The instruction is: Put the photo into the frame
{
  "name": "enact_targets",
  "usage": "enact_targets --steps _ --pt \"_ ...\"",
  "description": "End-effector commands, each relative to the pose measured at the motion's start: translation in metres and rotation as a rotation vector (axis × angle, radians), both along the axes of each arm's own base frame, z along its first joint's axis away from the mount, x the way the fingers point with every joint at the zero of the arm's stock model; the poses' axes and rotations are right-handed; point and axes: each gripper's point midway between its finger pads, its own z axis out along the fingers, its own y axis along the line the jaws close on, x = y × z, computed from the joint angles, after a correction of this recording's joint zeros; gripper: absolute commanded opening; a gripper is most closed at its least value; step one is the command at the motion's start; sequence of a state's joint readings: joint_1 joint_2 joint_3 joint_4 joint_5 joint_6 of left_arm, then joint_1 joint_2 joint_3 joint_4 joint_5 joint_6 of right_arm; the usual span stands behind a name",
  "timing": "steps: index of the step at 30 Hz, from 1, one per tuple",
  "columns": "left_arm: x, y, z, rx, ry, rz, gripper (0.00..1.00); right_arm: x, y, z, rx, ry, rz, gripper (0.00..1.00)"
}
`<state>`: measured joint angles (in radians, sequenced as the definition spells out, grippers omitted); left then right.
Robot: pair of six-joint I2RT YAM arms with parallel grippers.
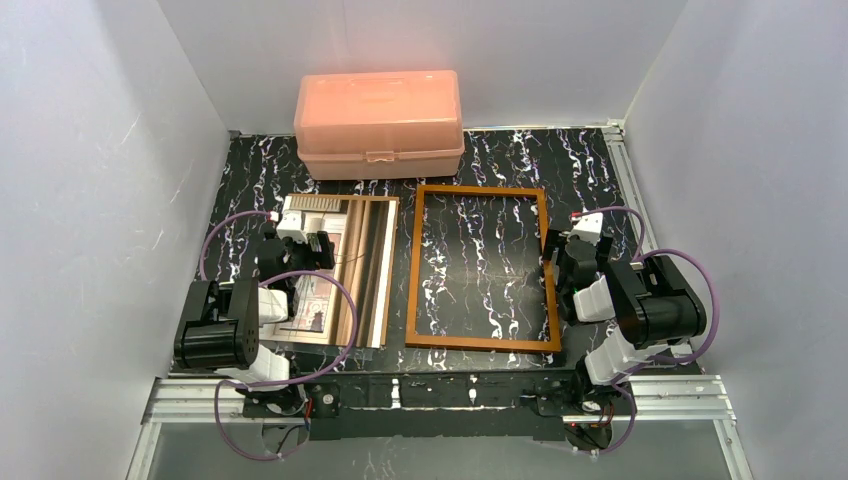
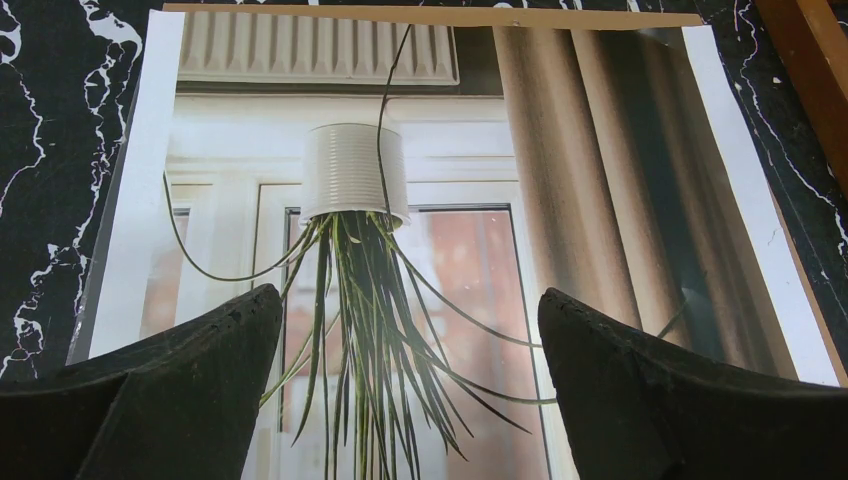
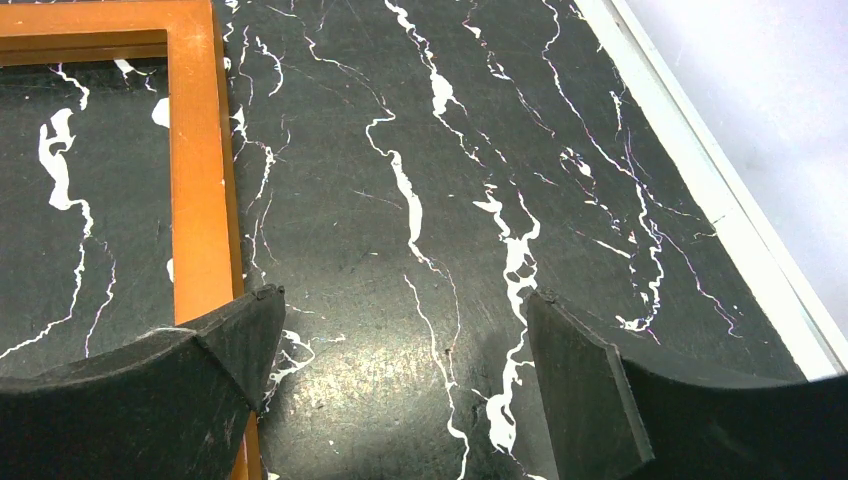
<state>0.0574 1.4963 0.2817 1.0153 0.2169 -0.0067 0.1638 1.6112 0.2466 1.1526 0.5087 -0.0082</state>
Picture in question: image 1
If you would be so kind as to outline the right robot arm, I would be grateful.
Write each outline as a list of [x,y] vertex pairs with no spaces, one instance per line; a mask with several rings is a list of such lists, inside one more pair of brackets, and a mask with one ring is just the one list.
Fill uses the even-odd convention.
[[632,370],[654,360],[669,346],[704,333],[707,312],[674,261],[652,255],[634,263],[609,258],[611,238],[592,243],[552,230],[542,259],[555,265],[556,292],[567,321],[612,321],[607,338],[575,367],[573,385],[581,393],[624,381]]

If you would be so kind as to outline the clear acrylic sheet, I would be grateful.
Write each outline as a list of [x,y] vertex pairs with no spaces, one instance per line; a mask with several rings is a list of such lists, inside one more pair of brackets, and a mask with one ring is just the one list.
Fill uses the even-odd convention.
[[[294,352],[298,355],[318,359],[319,361],[330,362],[342,352],[343,347],[336,345],[290,343],[285,346],[285,350]],[[374,354],[379,351],[379,348],[352,347],[347,355],[347,359],[358,362],[368,362],[371,361]]]

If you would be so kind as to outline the window and plant photo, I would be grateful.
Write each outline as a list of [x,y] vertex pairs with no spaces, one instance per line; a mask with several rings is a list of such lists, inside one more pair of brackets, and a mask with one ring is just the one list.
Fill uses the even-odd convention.
[[293,327],[264,326],[263,341],[379,348],[385,343],[390,280],[400,201],[389,196],[291,194],[272,212],[261,233],[275,227],[284,210],[319,212],[335,244],[333,270],[291,271],[261,282],[314,276],[308,312]]

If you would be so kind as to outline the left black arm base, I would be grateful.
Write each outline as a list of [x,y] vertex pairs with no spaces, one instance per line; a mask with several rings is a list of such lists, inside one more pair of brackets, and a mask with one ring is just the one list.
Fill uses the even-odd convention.
[[273,391],[237,389],[245,397],[246,418],[335,418],[340,410],[340,388],[334,383],[306,383]]

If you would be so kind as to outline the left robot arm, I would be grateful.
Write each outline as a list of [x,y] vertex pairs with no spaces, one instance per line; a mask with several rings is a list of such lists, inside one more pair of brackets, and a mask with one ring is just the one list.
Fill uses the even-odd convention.
[[207,370],[244,384],[289,378],[285,357],[260,343],[264,326],[293,327],[308,312],[314,276],[295,276],[262,287],[261,282],[291,271],[331,270],[335,244],[319,230],[302,242],[270,229],[256,251],[259,275],[231,284],[194,281],[189,287],[174,339],[174,360],[185,370]]

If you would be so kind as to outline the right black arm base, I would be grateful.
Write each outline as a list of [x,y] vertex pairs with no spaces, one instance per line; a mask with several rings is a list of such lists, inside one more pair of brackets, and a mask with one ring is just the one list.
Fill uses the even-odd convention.
[[541,416],[585,415],[590,420],[605,421],[617,415],[630,415],[635,411],[624,392],[632,393],[629,383],[597,386],[578,380],[545,380],[535,385],[533,395],[536,411]]

